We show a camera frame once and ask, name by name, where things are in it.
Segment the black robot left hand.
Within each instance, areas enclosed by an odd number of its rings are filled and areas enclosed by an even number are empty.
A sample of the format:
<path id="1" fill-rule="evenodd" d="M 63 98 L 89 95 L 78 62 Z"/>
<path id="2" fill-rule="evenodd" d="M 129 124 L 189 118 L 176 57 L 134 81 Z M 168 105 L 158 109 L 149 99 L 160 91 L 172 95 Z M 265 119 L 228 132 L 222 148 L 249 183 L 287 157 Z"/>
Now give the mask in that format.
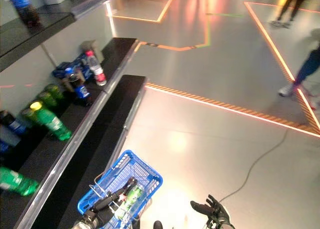
<path id="1" fill-rule="evenodd" d="M 109 207 L 111 204 L 117 204 L 120 201 L 120 196 L 125 192 L 123 188 L 118 189 L 113 193 L 108 193 L 107 197 L 98 200 L 92 210 L 97 213 L 104 210 L 106 207 Z"/>

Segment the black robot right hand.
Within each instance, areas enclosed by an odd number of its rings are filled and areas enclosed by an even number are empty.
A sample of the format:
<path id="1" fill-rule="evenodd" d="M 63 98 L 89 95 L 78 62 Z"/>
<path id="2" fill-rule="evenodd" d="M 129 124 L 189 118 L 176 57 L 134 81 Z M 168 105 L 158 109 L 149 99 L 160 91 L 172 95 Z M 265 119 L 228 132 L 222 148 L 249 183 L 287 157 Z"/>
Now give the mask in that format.
<path id="1" fill-rule="evenodd" d="M 205 200 L 206 204 L 190 201 L 190 205 L 196 212 L 207 216 L 207 229 L 234 229 L 231 224 L 230 215 L 225 207 L 211 194 Z"/>

